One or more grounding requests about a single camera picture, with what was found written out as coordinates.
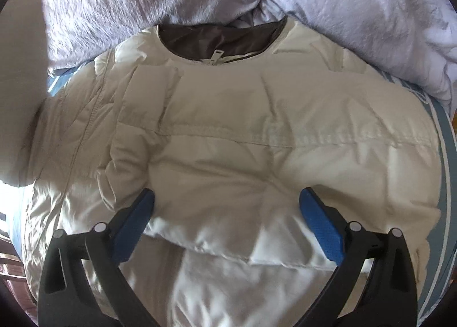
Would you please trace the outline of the lavender crinkled duvet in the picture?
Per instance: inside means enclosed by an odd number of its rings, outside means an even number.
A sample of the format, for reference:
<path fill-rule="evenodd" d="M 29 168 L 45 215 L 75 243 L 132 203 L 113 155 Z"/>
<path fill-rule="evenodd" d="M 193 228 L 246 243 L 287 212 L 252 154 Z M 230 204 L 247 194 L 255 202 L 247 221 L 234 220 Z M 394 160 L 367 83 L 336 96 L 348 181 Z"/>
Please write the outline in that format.
<path fill-rule="evenodd" d="M 291 16 L 456 111 L 456 11 L 449 0 L 43 0 L 53 69 L 158 24 L 248 27 Z"/>

